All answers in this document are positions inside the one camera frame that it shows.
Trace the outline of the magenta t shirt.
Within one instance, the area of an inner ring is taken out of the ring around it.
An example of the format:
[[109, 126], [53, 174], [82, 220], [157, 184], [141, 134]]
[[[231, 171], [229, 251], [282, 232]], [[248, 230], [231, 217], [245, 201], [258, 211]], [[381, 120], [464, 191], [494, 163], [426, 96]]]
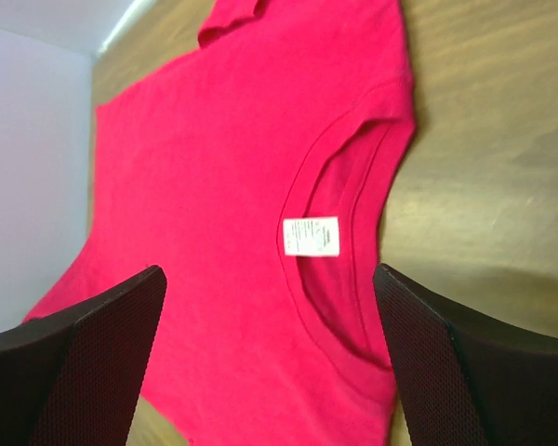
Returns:
[[151, 264], [142, 395], [193, 445], [384, 445], [372, 285], [415, 129], [396, 1], [218, 1], [199, 47], [97, 110], [93, 226], [39, 318]]

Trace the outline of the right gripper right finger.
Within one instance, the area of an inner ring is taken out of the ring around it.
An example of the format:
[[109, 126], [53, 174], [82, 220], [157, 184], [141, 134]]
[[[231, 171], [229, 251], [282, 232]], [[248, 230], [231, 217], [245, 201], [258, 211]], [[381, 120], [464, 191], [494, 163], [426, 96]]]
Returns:
[[386, 265], [373, 284], [415, 445], [558, 445], [558, 338], [499, 321]]

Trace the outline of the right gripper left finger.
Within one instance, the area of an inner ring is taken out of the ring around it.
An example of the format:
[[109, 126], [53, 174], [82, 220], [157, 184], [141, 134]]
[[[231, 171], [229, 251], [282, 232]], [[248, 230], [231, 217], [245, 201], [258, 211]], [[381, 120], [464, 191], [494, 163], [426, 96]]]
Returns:
[[166, 295], [151, 266], [0, 333], [0, 445], [124, 445]]

